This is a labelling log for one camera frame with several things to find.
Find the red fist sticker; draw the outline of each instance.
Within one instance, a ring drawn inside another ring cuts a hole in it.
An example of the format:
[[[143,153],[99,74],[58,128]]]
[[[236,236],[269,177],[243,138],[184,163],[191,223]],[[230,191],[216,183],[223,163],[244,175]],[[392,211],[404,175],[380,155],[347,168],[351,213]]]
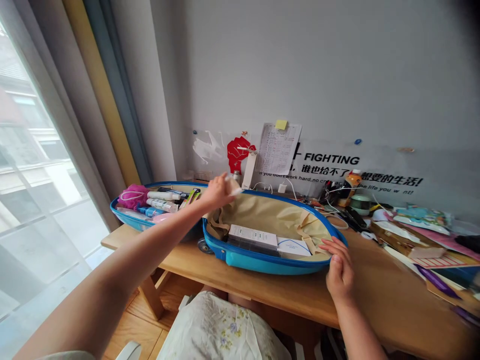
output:
[[[248,155],[249,152],[246,150],[240,150],[238,147],[241,148],[247,148],[252,151],[257,150],[255,145],[250,145],[250,141],[248,141],[246,138],[243,136],[241,137],[236,137],[232,141],[228,143],[226,146],[226,151],[228,153],[228,165],[230,166],[230,173],[233,174],[235,170],[238,170],[240,174],[242,173],[242,170],[240,169],[240,165],[242,163],[242,160],[245,159]]]

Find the spray bottle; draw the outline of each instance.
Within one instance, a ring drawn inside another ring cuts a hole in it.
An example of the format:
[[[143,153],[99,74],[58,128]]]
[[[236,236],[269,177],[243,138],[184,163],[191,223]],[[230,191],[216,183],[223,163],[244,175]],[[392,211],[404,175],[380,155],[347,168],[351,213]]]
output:
[[[362,182],[362,176],[360,175],[360,170],[354,169],[350,171],[350,173],[347,176],[345,176],[345,181],[343,182],[343,185],[342,185],[342,188],[345,188],[345,189],[338,191],[340,193],[340,196],[338,199],[339,206],[346,207],[350,204],[350,198],[355,193],[355,190],[353,188],[358,188],[361,182]]]

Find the desk leg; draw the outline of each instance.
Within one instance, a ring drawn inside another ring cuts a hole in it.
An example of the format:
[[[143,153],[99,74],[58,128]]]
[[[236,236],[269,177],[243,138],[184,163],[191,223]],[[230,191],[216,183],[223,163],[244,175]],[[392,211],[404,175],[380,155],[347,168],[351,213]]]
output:
[[[146,300],[148,307],[150,308],[156,319],[160,319],[165,309],[162,301],[160,300],[159,293],[155,288],[155,284],[152,278],[150,276],[147,277],[140,284],[138,290],[140,290],[140,294],[143,295],[143,298]]]

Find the floral fabric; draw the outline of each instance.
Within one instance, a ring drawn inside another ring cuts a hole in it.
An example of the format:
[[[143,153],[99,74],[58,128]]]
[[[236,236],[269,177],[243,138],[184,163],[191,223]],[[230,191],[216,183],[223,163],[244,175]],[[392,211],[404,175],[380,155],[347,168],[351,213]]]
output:
[[[270,326],[256,313],[199,293],[177,315],[160,359],[291,359]]]

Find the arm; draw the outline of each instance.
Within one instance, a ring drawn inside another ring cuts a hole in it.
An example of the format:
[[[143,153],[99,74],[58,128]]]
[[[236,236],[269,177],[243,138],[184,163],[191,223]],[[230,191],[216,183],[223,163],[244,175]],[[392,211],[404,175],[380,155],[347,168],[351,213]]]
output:
[[[101,359],[127,300],[206,213],[234,200],[225,175],[210,181],[199,200],[122,246],[66,297],[15,355],[36,359],[83,350]]]
[[[341,334],[351,360],[387,359],[369,322],[358,308],[352,294],[354,272],[347,247],[336,237],[320,248],[333,254],[326,286],[331,294],[338,314]]]

